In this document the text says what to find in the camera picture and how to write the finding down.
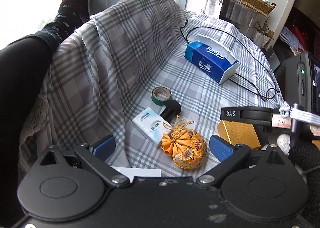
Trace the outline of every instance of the tissue box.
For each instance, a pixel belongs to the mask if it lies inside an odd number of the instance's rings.
[[[232,76],[239,64],[230,50],[202,35],[198,36],[198,41],[187,45],[184,57],[219,84]]]
[[[171,130],[163,126],[163,123],[170,124],[150,107],[139,113],[132,122],[135,128],[156,147],[161,145],[162,135],[171,132]]]

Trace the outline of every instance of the green tape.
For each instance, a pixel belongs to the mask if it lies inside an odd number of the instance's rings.
[[[164,98],[160,98],[160,97],[157,97],[157,95],[159,93],[162,93],[165,95]],[[152,90],[152,94],[151,94],[151,100],[156,104],[156,105],[159,105],[159,106],[163,106],[165,104],[166,101],[170,100],[171,98],[171,92],[169,89],[163,87],[163,86],[159,86],[159,87],[156,87],[155,89]]]

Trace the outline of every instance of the charging cable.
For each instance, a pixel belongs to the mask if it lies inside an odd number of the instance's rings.
[[[273,79],[271,73],[268,71],[268,69],[267,69],[258,59],[256,59],[256,58],[251,54],[251,52],[247,49],[247,47],[246,47],[240,40],[238,40],[235,36],[233,36],[233,35],[232,35],[231,33],[229,33],[229,32],[226,32],[226,31],[224,31],[224,30],[220,30],[220,29],[217,29],[217,28],[214,28],[214,27],[210,27],[210,26],[198,26],[198,27],[194,27],[194,28],[192,28],[191,30],[188,31],[188,33],[187,33],[186,36],[184,36],[184,34],[183,34],[183,32],[182,32],[182,29],[183,29],[184,27],[186,27],[187,23],[188,23],[188,20],[186,20],[186,23],[185,23],[184,26],[180,27],[180,32],[181,32],[183,38],[185,39],[185,41],[186,41],[188,44],[190,44],[190,42],[188,41],[188,36],[189,36],[190,33],[191,33],[193,30],[195,30],[195,29],[207,28],[207,29],[214,29],[214,30],[217,30],[217,31],[226,33],[226,34],[228,34],[229,36],[233,37],[235,40],[237,40],[237,41],[248,51],[248,53],[265,69],[265,71],[266,71],[266,72],[268,73],[268,75],[271,77],[271,80],[272,80],[273,84],[275,85],[275,87],[269,88],[269,89],[267,90],[266,94],[265,94],[265,95],[262,95],[262,94],[260,93],[259,89],[257,88],[257,86],[254,85],[254,83],[252,83],[250,80],[246,79],[246,78],[243,77],[242,75],[239,75],[238,73],[235,73],[235,75],[237,75],[238,77],[241,77],[242,79],[244,79],[245,81],[247,81],[248,83],[250,83],[250,84],[256,89],[257,92],[254,92],[254,91],[246,88],[245,86],[243,86],[243,85],[235,82],[234,80],[229,79],[231,82],[233,82],[233,83],[235,83],[236,85],[242,87],[243,89],[245,89],[245,90],[247,90],[247,91],[249,91],[249,92],[251,92],[251,93],[253,93],[253,94],[257,95],[257,96],[259,96],[263,101],[267,101],[267,100],[273,99],[273,98],[275,98],[276,94],[279,94],[279,93],[280,93],[280,91],[276,89],[276,82],[274,81],[274,79]],[[268,94],[269,94],[270,91],[275,91],[275,93],[274,93],[272,96],[269,96]]]

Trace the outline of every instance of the gray plaid fabric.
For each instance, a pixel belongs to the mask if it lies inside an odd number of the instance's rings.
[[[283,27],[280,37],[283,38],[284,42],[292,47],[295,51],[299,49],[299,40],[298,38],[290,31],[286,26]]]
[[[184,34],[197,26],[231,33],[272,72],[260,49],[230,23],[187,13],[174,0],[123,0],[93,16],[53,56],[41,91],[50,110],[33,143],[53,143],[67,150],[113,134],[116,151],[107,161],[113,166],[161,168],[163,176],[197,177],[217,165],[219,161],[210,153],[202,167],[183,170],[132,126],[131,120],[146,107],[159,114],[164,109],[151,101],[153,88],[171,90],[172,98],[182,105],[181,118],[194,121],[189,127],[207,143],[217,134],[221,107],[275,108],[282,97],[279,94],[265,102],[229,80],[219,85],[187,61],[187,43],[180,33],[186,18],[189,22],[182,29]],[[257,85],[262,94],[274,87],[265,69],[233,37],[201,28],[189,35],[189,42],[199,33],[230,49],[240,61],[237,72]],[[241,78],[232,79],[254,90]]]

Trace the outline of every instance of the blue tissue box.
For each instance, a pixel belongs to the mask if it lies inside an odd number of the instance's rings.
[[[239,64],[230,50],[202,35],[198,41],[187,45],[184,57],[219,84],[232,76]]]

